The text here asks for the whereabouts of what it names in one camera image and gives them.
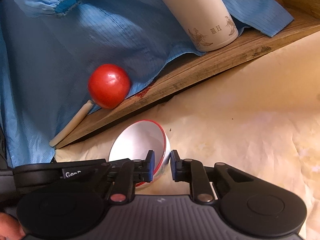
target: white fabric surface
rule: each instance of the white fabric surface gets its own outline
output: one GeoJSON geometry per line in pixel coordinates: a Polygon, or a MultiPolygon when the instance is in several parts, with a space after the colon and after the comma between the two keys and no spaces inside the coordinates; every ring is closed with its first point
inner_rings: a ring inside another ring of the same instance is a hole
{"type": "MultiPolygon", "coordinates": [[[[181,158],[225,162],[290,190],[306,203],[300,231],[320,239],[320,32],[222,73],[84,142],[57,161],[108,159],[128,125],[153,119],[181,158]]],[[[183,194],[170,169],[141,194],[183,194]]]]}

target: white logo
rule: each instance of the white logo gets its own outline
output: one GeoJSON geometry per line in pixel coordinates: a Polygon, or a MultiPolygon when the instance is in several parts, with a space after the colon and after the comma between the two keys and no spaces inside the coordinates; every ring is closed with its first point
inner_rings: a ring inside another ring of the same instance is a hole
{"type": "Polygon", "coordinates": [[[81,171],[75,171],[75,172],[71,172],[71,173],[70,172],[66,172],[66,177],[70,178],[71,176],[76,175],[78,173],[81,173],[81,171]]]}
{"type": "Polygon", "coordinates": [[[166,199],[162,197],[162,198],[158,198],[157,201],[158,201],[159,203],[162,203],[163,201],[166,201],[166,199]]]}

